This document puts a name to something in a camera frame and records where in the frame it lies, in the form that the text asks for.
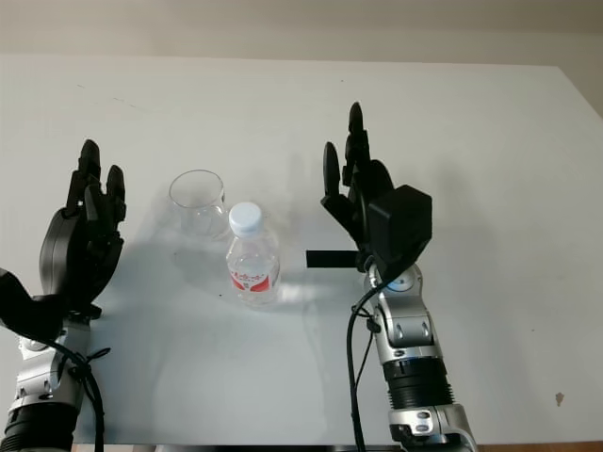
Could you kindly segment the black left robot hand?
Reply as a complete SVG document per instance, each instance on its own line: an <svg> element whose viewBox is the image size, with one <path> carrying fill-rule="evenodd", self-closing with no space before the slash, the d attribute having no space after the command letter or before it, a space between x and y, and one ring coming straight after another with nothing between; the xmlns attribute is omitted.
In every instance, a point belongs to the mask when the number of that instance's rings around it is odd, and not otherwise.
<svg viewBox="0 0 603 452"><path fill-rule="evenodd" d="M84 142L67 201L51 219L41 246L42 290L65 298L69 309L91 305L110 281L122 252L125 220L122 169L113 165L101 182L100 149Z"/></svg>

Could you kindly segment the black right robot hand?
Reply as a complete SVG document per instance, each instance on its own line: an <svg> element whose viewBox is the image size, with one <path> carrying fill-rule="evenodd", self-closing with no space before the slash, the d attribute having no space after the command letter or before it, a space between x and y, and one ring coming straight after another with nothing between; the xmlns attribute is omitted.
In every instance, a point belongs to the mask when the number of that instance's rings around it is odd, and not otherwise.
<svg viewBox="0 0 603 452"><path fill-rule="evenodd" d="M356 244L354 266L365 272L372 255L368 206L393 190L394 185L383 162L370 156L368 133L358 102L350 108L348 131L344 165L339 164L333 143L325 144L322 161L324 196L320 203Z"/></svg>

